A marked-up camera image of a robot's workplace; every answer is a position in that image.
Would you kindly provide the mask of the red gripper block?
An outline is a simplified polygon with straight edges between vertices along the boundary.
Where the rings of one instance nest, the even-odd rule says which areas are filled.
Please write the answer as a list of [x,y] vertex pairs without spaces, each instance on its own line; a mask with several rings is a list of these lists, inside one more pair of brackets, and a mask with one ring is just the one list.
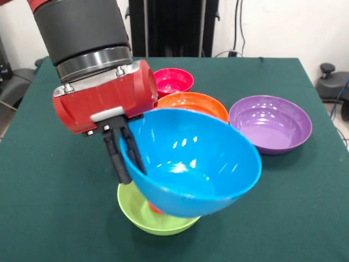
[[[62,123],[74,134],[97,129],[97,124],[119,115],[128,118],[153,109],[158,92],[153,71],[145,60],[135,61],[97,75],[57,87],[53,106]],[[132,163],[147,174],[134,136],[128,125],[121,128]],[[131,178],[112,129],[103,131],[112,166],[119,183],[130,184]]]

